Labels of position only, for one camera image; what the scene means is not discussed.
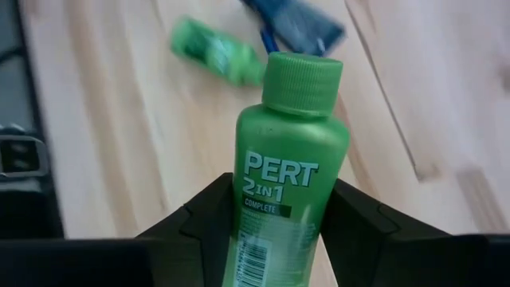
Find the barcode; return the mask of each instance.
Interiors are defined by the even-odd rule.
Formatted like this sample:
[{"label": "barcode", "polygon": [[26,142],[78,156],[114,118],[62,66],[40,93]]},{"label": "barcode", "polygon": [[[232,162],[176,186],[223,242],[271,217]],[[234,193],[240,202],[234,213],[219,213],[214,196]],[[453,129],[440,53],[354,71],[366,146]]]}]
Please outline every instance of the barcode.
[{"label": "barcode", "polygon": [[239,232],[234,287],[264,287],[271,242]]}]

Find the product label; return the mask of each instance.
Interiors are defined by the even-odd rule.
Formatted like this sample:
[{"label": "product label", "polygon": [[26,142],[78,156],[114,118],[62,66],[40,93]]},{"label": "product label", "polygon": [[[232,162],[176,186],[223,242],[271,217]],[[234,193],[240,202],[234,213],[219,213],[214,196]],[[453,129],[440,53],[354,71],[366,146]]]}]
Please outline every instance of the product label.
[{"label": "product label", "polygon": [[234,286],[305,286],[318,236],[320,165],[246,151]]},{"label": "product label", "polygon": [[184,53],[215,72],[226,75],[234,49],[235,47],[227,40],[197,29],[188,39]]},{"label": "product label", "polygon": [[[250,178],[251,170],[261,169],[261,179],[279,185],[268,187],[256,184]],[[242,190],[247,195],[261,195],[281,202],[284,196],[284,185],[290,183],[296,187],[309,187],[312,172],[319,170],[318,163],[298,163],[287,159],[276,159],[259,155],[253,151],[246,152],[245,159],[245,185]]]},{"label": "product label", "polygon": [[282,216],[285,218],[290,217],[290,211],[292,209],[292,207],[290,206],[266,203],[256,199],[251,199],[246,195],[242,195],[242,204],[243,206],[246,206],[251,210],[255,210],[265,214]]}]

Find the wooden floor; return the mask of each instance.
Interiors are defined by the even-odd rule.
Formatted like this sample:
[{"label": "wooden floor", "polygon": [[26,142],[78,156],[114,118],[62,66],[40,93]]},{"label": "wooden floor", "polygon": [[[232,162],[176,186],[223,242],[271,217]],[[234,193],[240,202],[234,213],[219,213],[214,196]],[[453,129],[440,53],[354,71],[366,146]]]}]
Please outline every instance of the wooden floor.
[{"label": "wooden floor", "polygon": [[[336,115],[340,178],[451,233],[508,232],[510,2],[314,0],[347,28]],[[256,48],[238,0],[25,0],[53,169],[70,238],[138,234],[232,171],[233,88],[181,61],[189,14]],[[312,285],[335,285],[319,248]]]}]

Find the green bottle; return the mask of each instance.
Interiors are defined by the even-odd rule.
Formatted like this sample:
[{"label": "green bottle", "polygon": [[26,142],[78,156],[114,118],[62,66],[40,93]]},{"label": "green bottle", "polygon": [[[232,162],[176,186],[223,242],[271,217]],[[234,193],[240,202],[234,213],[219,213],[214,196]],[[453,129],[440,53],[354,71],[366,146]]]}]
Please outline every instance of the green bottle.
[{"label": "green bottle", "polygon": [[261,85],[265,67],[255,50],[233,36],[184,17],[171,34],[171,50],[224,77],[234,85]]},{"label": "green bottle", "polygon": [[308,286],[350,139],[332,116],[342,68],[327,58],[270,54],[262,104],[237,120],[234,226],[223,286]]}]

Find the black object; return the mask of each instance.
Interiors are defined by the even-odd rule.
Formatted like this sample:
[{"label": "black object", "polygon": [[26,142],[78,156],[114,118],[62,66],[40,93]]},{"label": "black object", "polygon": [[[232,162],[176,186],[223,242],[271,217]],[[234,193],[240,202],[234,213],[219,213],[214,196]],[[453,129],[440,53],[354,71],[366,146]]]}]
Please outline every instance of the black object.
[{"label": "black object", "polygon": [[[0,242],[0,286],[220,287],[231,182],[222,175],[135,239]],[[321,234],[342,287],[510,286],[509,236],[451,236],[341,180]]]},{"label": "black object", "polygon": [[0,239],[63,238],[19,1],[0,23]]}]

